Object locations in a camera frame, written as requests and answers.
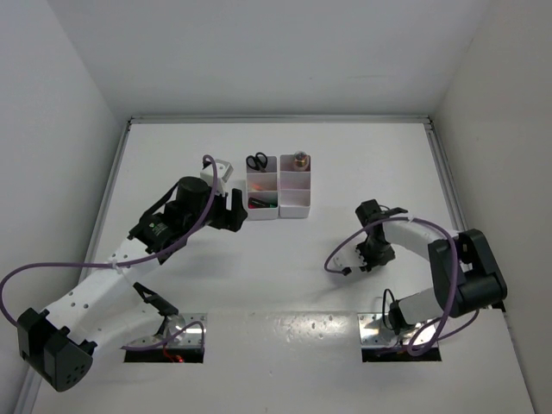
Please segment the pink black highlighter marker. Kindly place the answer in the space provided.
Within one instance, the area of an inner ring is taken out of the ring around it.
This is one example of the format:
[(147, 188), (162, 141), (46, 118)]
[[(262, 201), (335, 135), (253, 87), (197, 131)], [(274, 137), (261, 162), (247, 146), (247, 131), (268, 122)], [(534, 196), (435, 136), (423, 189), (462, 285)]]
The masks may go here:
[(276, 208), (277, 204), (269, 203), (265, 200), (258, 198), (249, 198), (248, 199), (248, 208), (249, 209), (271, 209)]

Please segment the black handled scissors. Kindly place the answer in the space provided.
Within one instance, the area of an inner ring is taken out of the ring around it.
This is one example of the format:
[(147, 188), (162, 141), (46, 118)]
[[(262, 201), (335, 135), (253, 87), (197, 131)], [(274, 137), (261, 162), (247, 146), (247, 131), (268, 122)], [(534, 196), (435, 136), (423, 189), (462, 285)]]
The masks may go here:
[(250, 154), (246, 157), (246, 165), (251, 170), (264, 173), (268, 165), (268, 158), (262, 152)]

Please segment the brown tape roll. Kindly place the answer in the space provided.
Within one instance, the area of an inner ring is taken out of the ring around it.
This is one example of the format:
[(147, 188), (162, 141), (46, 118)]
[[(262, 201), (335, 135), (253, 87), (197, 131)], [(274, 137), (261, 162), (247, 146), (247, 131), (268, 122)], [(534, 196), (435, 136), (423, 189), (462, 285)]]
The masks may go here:
[(297, 151), (292, 157), (292, 169), (295, 172), (306, 172), (310, 166), (311, 157), (304, 151)]

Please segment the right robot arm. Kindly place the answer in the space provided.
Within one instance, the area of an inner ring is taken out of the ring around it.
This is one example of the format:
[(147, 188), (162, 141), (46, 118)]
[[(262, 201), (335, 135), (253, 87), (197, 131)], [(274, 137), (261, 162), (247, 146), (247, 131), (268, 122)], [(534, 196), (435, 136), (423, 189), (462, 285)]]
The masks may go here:
[(398, 245), (430, 264), (432, 287), (395, 299), (386, 321), (396, 334), (438, 317), (457, 318), (502, 302), (507, 286), (485, 235), (470, 229), (446, 230), (406, 210), (382, 210), (374, 199), (355, 209), (365, 241), (356, 245), (360, 270), (370, 272), (396, 259)]

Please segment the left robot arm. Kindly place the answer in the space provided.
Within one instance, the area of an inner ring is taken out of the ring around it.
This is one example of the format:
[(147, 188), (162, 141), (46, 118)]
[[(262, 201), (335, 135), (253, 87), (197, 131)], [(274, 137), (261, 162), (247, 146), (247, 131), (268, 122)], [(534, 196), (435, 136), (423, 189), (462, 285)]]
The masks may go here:
[(65, 392), (90, 371), (104, 348), (125, 345), (138, 321), (110, 329), (101, 315), (132, 290), (154, 307), (162, 320), (178, 309), (144, 286), (144, 279), (183, 248), (204, 227), (237, 232), (248, 216), (242, 191), (225, 191), (223, 179), (208, 174), (179, 179), (149, 207), (119, 248), (104, 263), (43, 310), (26, 309), (15, 322), (19, 354), (56, 392)]

